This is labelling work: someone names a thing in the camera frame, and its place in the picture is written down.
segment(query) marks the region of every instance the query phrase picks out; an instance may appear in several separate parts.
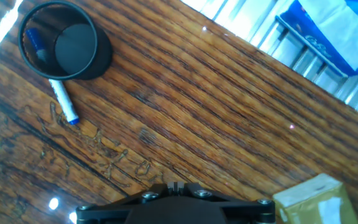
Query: bolt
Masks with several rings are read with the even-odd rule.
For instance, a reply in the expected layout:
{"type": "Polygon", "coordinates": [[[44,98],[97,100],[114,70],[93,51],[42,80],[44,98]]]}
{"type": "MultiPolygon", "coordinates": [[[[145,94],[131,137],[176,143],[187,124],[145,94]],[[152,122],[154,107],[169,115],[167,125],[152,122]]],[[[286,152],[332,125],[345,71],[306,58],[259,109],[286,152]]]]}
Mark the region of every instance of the bolt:
{"type": "Polygon", "coordinates": [[[259,199],[258,202],[261,203],[262,205],[267,205],[268,203],[270,203],[272,201],[270,199],[263,198],[263,199],[259,199]]]}
{"type": "Polygon", "coordinates": [[[194,194],[196,194],[199,197],[209,197],[212,195],[212,193],[207,190],[197,190],[194,192],[194,194]]]}
{"type": "Polygon", "coordinates": [[[157,194],[157,193],[154,193],[154,192],[144,192],[144,193],[142,194],[142,197],[143,197],[144,199],[153,199],[153,198],[158,197],[158,194],[157,194]]]}
{"type": "Polygon", "coordinates": [[[82,205],[82,206],[79,206],[78,209],[79,210],[88,210],[92,207],[94,207],[95,205],[91,204],[91,205],[82,205]]]}

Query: white marker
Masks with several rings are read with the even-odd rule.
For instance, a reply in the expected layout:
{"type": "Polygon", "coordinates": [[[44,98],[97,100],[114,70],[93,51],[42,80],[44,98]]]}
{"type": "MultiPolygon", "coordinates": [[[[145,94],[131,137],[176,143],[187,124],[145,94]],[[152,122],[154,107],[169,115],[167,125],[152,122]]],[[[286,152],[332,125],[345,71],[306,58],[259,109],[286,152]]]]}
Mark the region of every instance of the white marker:
{"type": "MultiPolygon", "coordinates": [[[[48,54],[45,49],[45,44],[42,41],[41,35],[38,32],[38,29],[30,28],[27,29],[25,33],[27,34],[27,37],[29,38],[32,46],[34,47],[38,58],[48,64],[48,54]]],[[[71,125],[78,124],[80,122],[80,119],[74,110],[73,103],[68,97],[67,91],[62,81],[50,79],[49,82],[56,94],[57,101],[59,101],[60,106],[62,107],[63,113],[66,115],[68,123],[71,125]]]]}
{"type": "Polygon", "coordinates": [[[50,79],[49,82],[56,94],[57,101],[59,101],[63,113],[67,118],[68,123],[71,125],[78,124],[80,122],[80,118],[78,117],[77,113],[74,110],[73,103],[68,97],[63,82],[59,80],[52,80],[52,79],[50,79]]]}

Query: black cup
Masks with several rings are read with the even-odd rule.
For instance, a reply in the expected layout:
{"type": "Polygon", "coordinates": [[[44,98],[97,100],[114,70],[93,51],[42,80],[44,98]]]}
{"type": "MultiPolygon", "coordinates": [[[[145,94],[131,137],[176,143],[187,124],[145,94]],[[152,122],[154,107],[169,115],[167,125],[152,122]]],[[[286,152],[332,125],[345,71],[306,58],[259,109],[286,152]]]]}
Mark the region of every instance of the black cup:
{"type": "Polygon", "coordinates": [[[31,69],[54,80],[97,78],[112,60],[106,33],[70,2],[33,8],[20,26],[19,49],[31,69]]]}

